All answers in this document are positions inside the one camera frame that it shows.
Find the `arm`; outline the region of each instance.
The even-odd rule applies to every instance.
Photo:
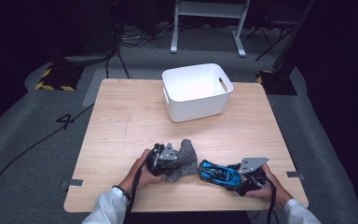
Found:
[[[266,163],[263,164],[262,169],[266,173],[266,177],[277,188],[276,203],[280,205],[284,209],[284,212],[287,214],[287,223],[320,223],[314,214],[312,214],[306,207],[294,199],[294,197],[283,188],[281,182],[270,171],[269,166]],[[266,183],[264,188],[259,190],[250,190],[246,192],[246,195],[270,201],[272,192],[269,186],[269,182]]]
[[[135,161],[129,173],[118,185],[125,192],[131,194],[132,181],[135,173],[145,160],[149,149],[146,149],[142,156]],[[149,184],[158,183],[165,179],[165,175],[154,176],[150,174],[147,168],[142,167],[142,174],[139,179],[138,189],[144,188]],[[111,188],[98,197],[91,214],[89,214],[82,223],[123,223],[127,211],[127,197],[123,190]]]

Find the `person's left hand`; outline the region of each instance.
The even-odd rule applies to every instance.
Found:
[[[133,178],[135,177],[136,171],[142,165],[142,162],[145,160],[149,152],[150,149],[145,149],[142,156],[135,161],[133,166],[130,168],[129,173],[126,175],[126,177],[124,177],[123,181],[121,181],[121,183],[119,184],[119,186],[129,194],[131,194],[132,191],[132,181]],[[137,186],[137,189],[142,189],[152,183],[161,182],[165,178],[166,178],[165,175],[154,176],[148,171],[147,167],[142,167],[142,174],[141,177],[139,178],[139,184]]]

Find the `white bin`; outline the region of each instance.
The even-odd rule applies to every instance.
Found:
[[[233,91],[223,69],[214,63],[166,70],[162,81],[165,105],[174,122],[222,113]]]

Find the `hand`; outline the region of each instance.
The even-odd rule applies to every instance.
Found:
[[[274,184],[275,188],[277,188],[277,195],[276,195],[276,203],[279,204],[281,207],[284,207],[284,205],[291,199],[293,199],[293,196],[283,188],[281,182],[278,180],[278,178],[270,171],[269,166],[264,163],[261,167],[266,173],[266,177]],[[271,186],[269,182],[266,182],[266,185],[262,189],[258,190],[249,190],[246,192],[246,196],[253,197],[253,198],[261,198],[267,201],[271,201]]]
[[[144,153],[142,154],[141,158],[138,158],[133,166],[130,168],[129,173],[124,177],[123,181],[119,184],[121,188],[123,188],[126,192],[131,194],[132,191],[132,181],[135,177],[136,171],[138,168],[142,165],[142,162],[145,160],[147,154],[150,152],[150,149],[145,149]],[[165,175],[158,175],[154,176],[152,175],[146,167],[142,167],[142,174],[139,178],[139,184],[137,186],[137,189],[142,189],[146,187],[149,184],[152,183],[158,183],[163,181],[166,178]]]

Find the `white sleeve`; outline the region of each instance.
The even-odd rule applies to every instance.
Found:
[[[284,206],[288,224],[321,223],[318,218],[296,199],[291,199]]]
[[[82,223],[113,223],[122,224],[127,211],[127,198],[123,191],[112,188],[101,194],[97,202]]]

